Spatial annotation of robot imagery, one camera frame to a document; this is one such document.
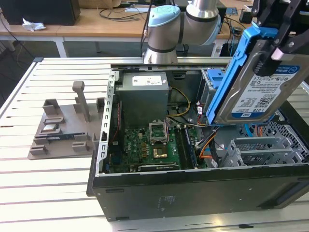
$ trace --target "wooden desk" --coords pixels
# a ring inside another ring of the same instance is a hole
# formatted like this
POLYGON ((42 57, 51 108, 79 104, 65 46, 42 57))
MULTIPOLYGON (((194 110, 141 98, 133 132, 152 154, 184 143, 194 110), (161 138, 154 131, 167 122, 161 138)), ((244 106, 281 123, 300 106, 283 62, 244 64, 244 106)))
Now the wooden desk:
MULTIPOLYGON (((244 2, 236 0, 222 0, 222 3, 227 7, 236 7, 241 9, 244 2)), ((135 13, 111 13, 110 17, 122 17, 133 15, 135 13)), ((81 9, 81 14, 74 26, 46 25, 47 29, 35 32, 25 30, 21 25, 10 26, 4 19, 7 28, 13 35, 21 41, 53 41, 56 43, 60 57, 68 57, 64 42, 66 41, 88 41, 97 42, 96 49, 100 50, 98 42, 139 42, 144 19, 139 15, 138 21, 132 22, 115 22, 99 16, 97 9, 81 9)), ((217 36, 212 56, 218 57, 222 45, 229 38, 229 27, 223 24, 221 33, 217 36)), ((3 25, 0 24, 0 40, 14 40, 14 38, 6 31, 3 25)))

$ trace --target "motherboard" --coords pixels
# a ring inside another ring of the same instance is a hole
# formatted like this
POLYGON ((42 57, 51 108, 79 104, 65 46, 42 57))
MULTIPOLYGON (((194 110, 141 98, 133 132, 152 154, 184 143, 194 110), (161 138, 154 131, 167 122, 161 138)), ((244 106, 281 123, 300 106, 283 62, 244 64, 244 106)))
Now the motherboard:
POLYGON ((197 141, 194 127, 125 129, 123 151, 111 154, 110 171, 132 173, 205 168, 204 163, 197 164, 196 161, 194 144, 197 141))

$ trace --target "white label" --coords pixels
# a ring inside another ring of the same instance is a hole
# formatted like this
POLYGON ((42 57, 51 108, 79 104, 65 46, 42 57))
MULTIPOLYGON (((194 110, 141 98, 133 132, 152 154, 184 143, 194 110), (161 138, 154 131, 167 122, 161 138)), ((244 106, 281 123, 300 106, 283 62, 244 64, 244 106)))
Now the white label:
POLYGON ((214 159, 211 159, 211 164, 214 168, 217 168, 218 167, 218 164, 216 161, 214 161, 214 159))
POLYGON ((219 147, 217 148, 217 151, 224 150, 224 149, 225 149, 224 144, 220 144, 219 147))
POLYGON ((161 76, 134 76, 132 78, 133 86, 161 86, 161 76))
POLYGON ((198 107, 197 107, 197 113, 198 113, 199 115, 202 115, 202 114, 203 114, 203 107, 198 106, 198 107))
POLYGON ((48 137, 47 139, 48 140, 58 140, 58 139, 60 139, 60 137, 48 137))
POLYGON ((281 65, 271 76, 254 75, 239 98, 232 116, 255 117, 264 113, 281 93, 281 85, 291 80, 299 66, 281 65))

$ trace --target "aluminum slat table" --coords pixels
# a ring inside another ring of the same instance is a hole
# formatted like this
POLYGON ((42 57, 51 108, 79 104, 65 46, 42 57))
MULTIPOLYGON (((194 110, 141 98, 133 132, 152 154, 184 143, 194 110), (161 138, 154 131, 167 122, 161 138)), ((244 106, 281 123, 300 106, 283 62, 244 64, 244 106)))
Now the aluminum slat table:
MULTIPOLYGON (((181 58, 207 64, 209 58, 181 58)), ((227 64, 228 58, 217 60, 227 64)), ((117 63, 140 58, 45 58, 34 62, 0 109, 0 231, 309 231, 309 194, 281 210, 109 223, 95 197, 86 196, 91 158, 28 160, 46 98, 75 103, 71 86, 85 82, 88 103, 106 95, 108 73, 117 63)), ((289 98, 309 123, 309 88, 302 84, 289 98)))

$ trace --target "blue drive bracket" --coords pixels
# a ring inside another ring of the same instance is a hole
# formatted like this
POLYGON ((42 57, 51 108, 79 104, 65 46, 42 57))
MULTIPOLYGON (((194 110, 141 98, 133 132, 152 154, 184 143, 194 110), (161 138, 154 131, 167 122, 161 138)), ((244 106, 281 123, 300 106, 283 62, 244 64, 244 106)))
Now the blue drive bracket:
POLYGON ((255 23, 252 22, 252 26, 245 29, 236 52, 231 59, 228 68, 225 72, 224 78, 221 81, 221 84, 214 95, 211 104, 206 112, 206 117, 209 121, 209 124, 214 124, 216 118, 216 112, 219 111, 222 102, 225 100, 226 92, 231 88, 234 79, 238 76, 238 70, 241 68, 248 58, 248 46, 252 39, 257 36, 262 38, 274 38, 278 33, 276 28, 263 28, 258 27, 255 23))

